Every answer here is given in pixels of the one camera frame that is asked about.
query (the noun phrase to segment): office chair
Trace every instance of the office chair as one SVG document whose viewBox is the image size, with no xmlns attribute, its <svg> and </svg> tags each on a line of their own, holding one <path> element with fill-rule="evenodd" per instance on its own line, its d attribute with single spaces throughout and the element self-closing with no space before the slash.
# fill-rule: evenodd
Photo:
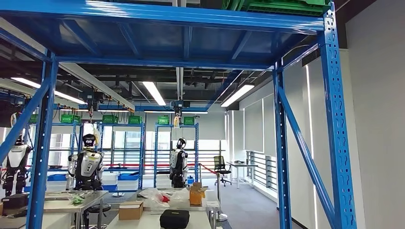
<svg viewBox="0 0 405 229">
<path fill-rule="evenodd" d="M 226 186 L 226 183 L 230 183 L 232 185 L 232 182 L 229 180 L 225 180 L 224 176 L 226 174 L 230 174 L 231 172 L 231 166 L 229 166 L 229 169 L 226 170 L 225 168 L 225 162 L 224 162 L 224 157 L 223 156 L 214 156 L 214 171 L 216 173 L 219 173 L 222 175 L 220 182 L 224 184 L 224 187 Z"/>
</svg>

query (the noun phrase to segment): green object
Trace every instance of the green object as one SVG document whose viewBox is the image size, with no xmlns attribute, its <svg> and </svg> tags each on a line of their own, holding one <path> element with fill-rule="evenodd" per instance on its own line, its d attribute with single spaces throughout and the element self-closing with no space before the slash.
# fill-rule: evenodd
<svg viewBox="0 0 405 229">
<path fill-rule="evenodd" d="M 159 116 L 158 117 L 158 124 L 159 125 L 168 125 L 170 123 L 169 116 L 164 115 L 164 116 Z"/>
<path fill-rule="evenodd" d="M 142 117 L 141 116 L 130 116 L 128 119 L 128 124 L 141 124 Z"/>
<path fill-rule="evenodd" d="M 103 115 L 103 123 L 118 123 L 118 117 L 115 115 Z"/>
<path fill-rule="evenodd" d="M 38 121 L 38 115 L 37 114 L 32 114 L 30 120 L 28 123 L 37 123 Z"/>
<path fill-rule="evenodd" d="M 61 123 L 73 123 L 76 120 L 78 123 L 80 122 L 80 116 L 73 115 L 73 114 L 63 114 L 61 115 Z"/>
<path fill-rule="evenodd" d="M 184 117 L 183 118 L 183 125 L 194 125 L 194 117 Z"/>
<path fill-rule="evenodd" d="M 330 0 L 224 0 L 223 9 L 320 16 L 329 9 L 329 2 Z"/>
</svg>

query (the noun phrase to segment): white humanoid robot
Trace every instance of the white humanoid robot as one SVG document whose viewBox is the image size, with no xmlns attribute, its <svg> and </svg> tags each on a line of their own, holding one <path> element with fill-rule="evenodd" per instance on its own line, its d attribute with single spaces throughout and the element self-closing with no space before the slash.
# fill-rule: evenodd
<svg viewBox="0 0 405 229">
<path fill-rule="evenodd" d="M 77 155 L 68 158 L 68 174 L 66 175 L 66 190 L 103 190 L 101 176 L 104 153 L 94 150 L 96 136 L 83 136 L 85 149 Z"/>
<path fill-rule="evenodd" d="M 14 113 L 11 116 L 11 127 L 13 127 L 17 121 L 16 114 L 17 113 Z M 24 144 L 22 133 L 20 133 L 17 140 L 15 141 L 14 146 L 9 151 L 9 154 L 7 154 L 6 160 L 3 162 L 3 168 L 5 168 L 6 170 L 1 174 L 1 180 L 3 181 L 2 187 L 3 189 L 5 189 L 7 197 L 11 196 L 16 174 L 16 194 L 21 194 L 22 190 L 27 184 L 26 180 L 28 178 L 28 170 L 26 166 L 28 154 L 31 152 L 31 150 L 31 147 L 29 147 L 27 144 Z"/>
<path fill-rule="evenodd" d="M 170 180 L 173 187 L 185 187 L 187 179 L 187 153 L 186 139 L 180 138 L 177 141 L 177 148 L 170 153 Z"/>
</svg>

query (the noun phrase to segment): ceiling light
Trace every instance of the ceiling light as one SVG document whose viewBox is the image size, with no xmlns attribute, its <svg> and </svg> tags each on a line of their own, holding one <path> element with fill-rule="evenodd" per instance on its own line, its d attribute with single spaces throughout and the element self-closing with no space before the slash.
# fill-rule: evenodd
<svg viewBox="0 0 405 229">
<path fill-rule="evenodd" d="M 144 111 L 145 113 L 167 113 L 174 114 L 174 111 Z"/>
<path fill-rule="evenodd" d="M 223 104 L 221 104 L 221 107 L 228 107 L 254 87 L 255 86 L 251 84 L 243 85 L 237 92 L 235 92 L 235 94 L 233 94 L 229 99 L 227 99 Z"/>
<path fill-rule="evenodd" d="M 35 87 L 35 88 L 40 88 L 40 87 L 41 87 L 40 84 L 35 83 L 35 82 L 32 82 L 32 81 L 29 81 L 29 80 L 24 79 L 24 78 L 12 77 L 12 79 L 13 79 L 13 80 L 16 80 L 16 81 L 18 81 L 18 82 L 20 82 L 20 83 L 24 83 L 24 84 L 26 84 L 26 85 L 29 85 L 29 86 L 31 86 L 31 87 Z M 59 97 L 62 97 L 62 98 L 64 98 L 64 99 L 73 101 L 73 102 L 78 103 L 78 104 L 86 104 L 86 102 L 83 101 L 83 100 L 76 99 L 76 98 L 74 98 L 74 97 L 71 97 L 71 96 L 69 96 L 69 95 L 66 95 L 66 94 L 64 94 L 64 93 L 62 93 L 62 92 L 59 92 L 59 91 L 56 91 L 56 90 L 55 90 L 55 95 L 57 95 L 57 96 L 59 96 Z"/>
<path fill-rule="evenodd" d="M 208 114 L 208 111 L 183 111 L 183 114 Z"/>
<path fill-rule="evenodd" d="M 164 102 L 162 96 L 160 95 L 158 89 L 154 82 L 142 82 L 155 101 L 159 104 L 159 106 L 165 106 L 166 103 Z"/>
<path fill-rule="evenodd" d="M 99 112 L 129 112 L 127 110 L 98 110 Z"/>
</svg>

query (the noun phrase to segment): black case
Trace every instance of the black case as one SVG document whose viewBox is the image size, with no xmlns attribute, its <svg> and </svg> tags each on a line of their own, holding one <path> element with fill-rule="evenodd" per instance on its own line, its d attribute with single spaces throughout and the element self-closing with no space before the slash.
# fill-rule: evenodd
<svg viewBox="0 0 405 229">
<path fill-rule="evenodd" d="M 189 220 L 189 211 L 168 209 L 160 216 L 160 226 L 165 229 L 184 229 Z"/>
</svg>

